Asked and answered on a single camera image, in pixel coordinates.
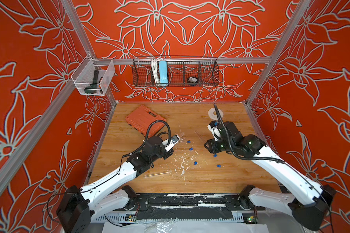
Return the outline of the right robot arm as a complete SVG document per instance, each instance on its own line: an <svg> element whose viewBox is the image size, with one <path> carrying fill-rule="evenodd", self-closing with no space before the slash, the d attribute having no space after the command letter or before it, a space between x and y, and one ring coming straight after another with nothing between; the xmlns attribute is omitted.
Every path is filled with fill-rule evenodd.
<svg viewBox="0 0 350 233"><path fill-rule="evenodd" d="M288 194L275 193L247 185L239 195L243 209L269 208L292 216L308 230L320 230L336 194L333 187L312 181L281 159L259 137L243 136L233 122L214 120L208 130L213 138L204 146L211 154L224 151L240 160L252 161L289 191Z"/></svg>

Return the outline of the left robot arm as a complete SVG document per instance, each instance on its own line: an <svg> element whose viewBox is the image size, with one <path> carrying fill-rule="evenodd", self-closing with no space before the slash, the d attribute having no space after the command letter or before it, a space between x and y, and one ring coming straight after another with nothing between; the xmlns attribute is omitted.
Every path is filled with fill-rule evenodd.
<svg viewBox="0 0 350 233"><path fill-rule="evenodd" d="M137 195L126 183L134 180L154 166L160 158L167 159L180 140L179 135L163 141L153 136L117 169L103 178L81 188L73 185L62 193L56 215L66 233L81 233L91 223L110 211L135 203Z"/></svg>

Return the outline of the orange plastic tool case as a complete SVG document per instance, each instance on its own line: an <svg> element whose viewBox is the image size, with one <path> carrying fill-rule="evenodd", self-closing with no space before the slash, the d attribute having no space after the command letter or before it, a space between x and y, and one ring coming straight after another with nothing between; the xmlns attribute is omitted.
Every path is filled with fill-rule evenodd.
<svg viewBox="0 0 350 233"><path fill-rule="evenodd" d="M166 121L161 115L155 113L145 105L140 105L133 112L125 117L126 122L136 129L143 136L146 135L148 127L156 120Z"/></svg>

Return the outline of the white foam tape roll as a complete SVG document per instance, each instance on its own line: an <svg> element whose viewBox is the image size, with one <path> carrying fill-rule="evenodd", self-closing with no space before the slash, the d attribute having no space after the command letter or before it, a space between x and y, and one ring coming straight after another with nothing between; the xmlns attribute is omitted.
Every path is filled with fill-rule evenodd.
<svg viewBox="0 0 350 233"><path fill-rule="evenodd" d="M224 113L221 109L218 110L219 111L219 114L220 114L220 117L223 118L224 116ZM210 119L212 120L218 120L218 117L217 117L217 114L216 114L216 111L214 108L211 108L209 111L208 111L208 115L210 117Z"/></svg>

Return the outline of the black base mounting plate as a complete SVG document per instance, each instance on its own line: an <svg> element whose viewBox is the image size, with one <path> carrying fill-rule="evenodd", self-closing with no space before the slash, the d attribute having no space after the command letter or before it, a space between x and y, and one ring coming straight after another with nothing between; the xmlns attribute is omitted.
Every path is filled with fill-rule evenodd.
<svg viewBox="0 0 350 233"><path fill-rule="evenodd" d="M142 193L133 207L139 222L225 221L257 223L263 207L244 209L238 194Z"/></svg>

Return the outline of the light blue box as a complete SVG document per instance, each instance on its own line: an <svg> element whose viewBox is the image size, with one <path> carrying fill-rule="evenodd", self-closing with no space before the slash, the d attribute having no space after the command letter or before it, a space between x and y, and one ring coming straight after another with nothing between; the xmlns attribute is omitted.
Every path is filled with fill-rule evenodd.
<svg viewBox="0 0 350 233"><path fill-rule="evenodd" d="M159 68L159 81L160 81L160 84L163 85L163 86L166 86L168 84L167 61L159 60L158 68Z"/></svg>

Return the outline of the dark green tool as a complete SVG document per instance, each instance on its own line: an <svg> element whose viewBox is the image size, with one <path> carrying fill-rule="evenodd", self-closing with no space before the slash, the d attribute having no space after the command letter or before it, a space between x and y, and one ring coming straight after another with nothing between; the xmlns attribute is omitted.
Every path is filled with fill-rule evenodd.
<svg viewBox="0 0 350 233"><path fill-rule="evenodd" d="M99 76L99 71L95 70L94 71L94 76L92 79L92 84L90 84L89 86L87 86L85 88L85 93L86 94L96 94L97 89L98 89L98 76Z"/></svg>

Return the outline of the clear acrylic wall box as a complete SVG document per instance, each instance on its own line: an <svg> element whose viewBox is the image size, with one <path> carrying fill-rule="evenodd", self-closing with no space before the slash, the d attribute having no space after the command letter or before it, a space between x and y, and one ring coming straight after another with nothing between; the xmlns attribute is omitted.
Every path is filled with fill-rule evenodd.
<svg viewBox="0 0 350 233"><path fill-rule="evenodd" d="M104 96L114 74L112 60L93 59L88 54L72 74L72 80L79 94Z"/></svg>

